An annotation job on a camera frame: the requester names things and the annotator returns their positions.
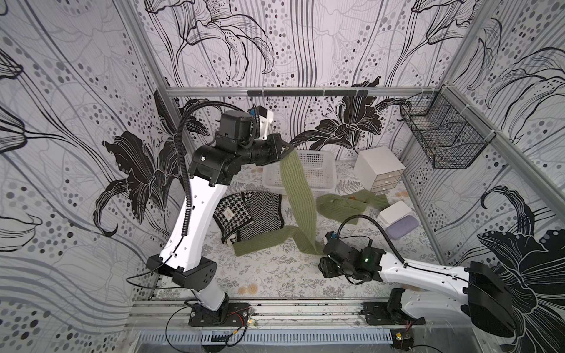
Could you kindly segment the green knitted scarf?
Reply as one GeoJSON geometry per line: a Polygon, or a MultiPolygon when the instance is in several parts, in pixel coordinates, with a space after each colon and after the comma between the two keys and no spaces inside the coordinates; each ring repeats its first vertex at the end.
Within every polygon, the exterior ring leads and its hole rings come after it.
{"type": "Polygon", "coordinates": [[[368,207],[382,211],[390,206],[386,196],[376,195],[367,190],[360,190],[345,196],[325,194],[315,198],[307,183],[300,158],[295,151],[282,159],[280,171],[297,224],[256,235],[250,240],[239,241],[233,245],[236,256],[241,257],[275,247],[283,244],[289,238],[294,240],[301,253],[321,255],[323,245],[317,241],[316,229],[319,211],[327,219],[342,222],[350,216],[364,213],[368,207]]]}

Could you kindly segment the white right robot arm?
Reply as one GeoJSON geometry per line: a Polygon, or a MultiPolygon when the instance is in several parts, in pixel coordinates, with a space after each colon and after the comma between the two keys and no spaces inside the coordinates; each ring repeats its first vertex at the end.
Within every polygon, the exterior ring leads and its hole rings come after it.
{"type": "Polygon", "coordinates": [[[392,291],[388,300],[392,316],[468,320],[498,337],[512,338],[517,334],[509,288],[487,265],[472,261],[467,267],[449,267],[399,260],[392,252],[372,245],[357,250],[336,232],[328,232],[325,238],[324,256],[319,263],[324,277],[344,276],[355,285],[372,281],[396,283],[423,291],[392,291]]]}

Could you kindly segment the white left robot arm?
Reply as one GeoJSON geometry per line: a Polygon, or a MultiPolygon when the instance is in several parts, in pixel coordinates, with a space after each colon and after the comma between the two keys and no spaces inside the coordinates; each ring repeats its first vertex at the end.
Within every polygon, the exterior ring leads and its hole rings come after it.
{"type": "Polygon", "coordinates": [[[201,308],[220,312],[229,302],[214,279],[217,265],[202,256],[213,213],[242,166],[267,166],[290,154],[292,146],[271,131],[275,115],[265,107],[222,113],[212,144],[198,148],[186,166],[179,161],[185,200],[172,235],[147,268],[189,289],[201,308]]]}

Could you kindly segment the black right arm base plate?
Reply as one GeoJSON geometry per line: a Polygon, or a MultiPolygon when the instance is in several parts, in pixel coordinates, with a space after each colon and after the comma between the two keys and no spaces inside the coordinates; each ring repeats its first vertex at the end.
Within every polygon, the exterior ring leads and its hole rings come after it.
{"type": "Polygon", "coordinates": [[[416,318],[403,311],[401,298],[405,292],[404,288],[394,288],[387,302],[363,302],[360,314],[370,326],[396,324],[411,328],[413,325],[424,325],[426,323],[424,317],[416,318]]]}

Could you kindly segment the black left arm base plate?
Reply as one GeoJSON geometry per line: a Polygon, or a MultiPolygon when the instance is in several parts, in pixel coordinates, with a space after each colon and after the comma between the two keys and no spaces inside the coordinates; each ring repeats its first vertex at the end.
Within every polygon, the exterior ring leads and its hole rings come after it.
{"type": "Polygon", "coordinates": [[[242,327],[249,316],[251,305],[246,302],[231,302],[226,299],[217,311],[202,304],[191,306],[188,324],[191,327],[242,327]]]}

